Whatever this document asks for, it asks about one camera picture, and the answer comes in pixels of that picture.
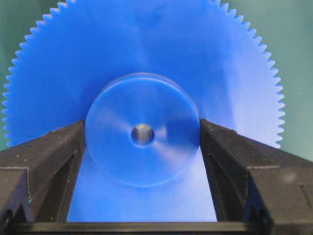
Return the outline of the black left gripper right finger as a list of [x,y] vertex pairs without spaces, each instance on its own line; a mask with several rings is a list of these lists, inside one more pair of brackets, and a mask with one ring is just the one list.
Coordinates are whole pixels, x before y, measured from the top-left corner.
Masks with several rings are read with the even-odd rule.
[[220,221],[264,213],[275,224],[313,221],[313,164],[201,120],[201,152]]

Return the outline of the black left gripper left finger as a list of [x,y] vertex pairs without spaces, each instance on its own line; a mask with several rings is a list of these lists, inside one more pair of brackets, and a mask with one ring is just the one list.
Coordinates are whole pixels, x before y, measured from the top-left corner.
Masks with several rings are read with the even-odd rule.
[[85,152],[85,123],[0,152],[0,222],[66,222]]

